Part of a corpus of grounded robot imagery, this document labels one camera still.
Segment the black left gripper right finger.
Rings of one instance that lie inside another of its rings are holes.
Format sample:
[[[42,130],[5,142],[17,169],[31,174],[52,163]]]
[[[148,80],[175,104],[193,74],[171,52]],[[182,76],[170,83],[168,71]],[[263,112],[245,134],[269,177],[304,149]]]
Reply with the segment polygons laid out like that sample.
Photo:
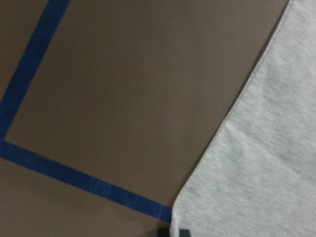
[[[180,229],[179,230],[179,237],[191,237],[190,230]]]

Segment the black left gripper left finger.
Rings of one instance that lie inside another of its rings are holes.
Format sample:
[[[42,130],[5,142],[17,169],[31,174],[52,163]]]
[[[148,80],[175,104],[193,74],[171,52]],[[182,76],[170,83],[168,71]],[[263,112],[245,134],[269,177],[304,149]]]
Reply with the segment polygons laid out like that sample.
[[[160,228],[157,230],[157,237],[170,237],[168,228]]]

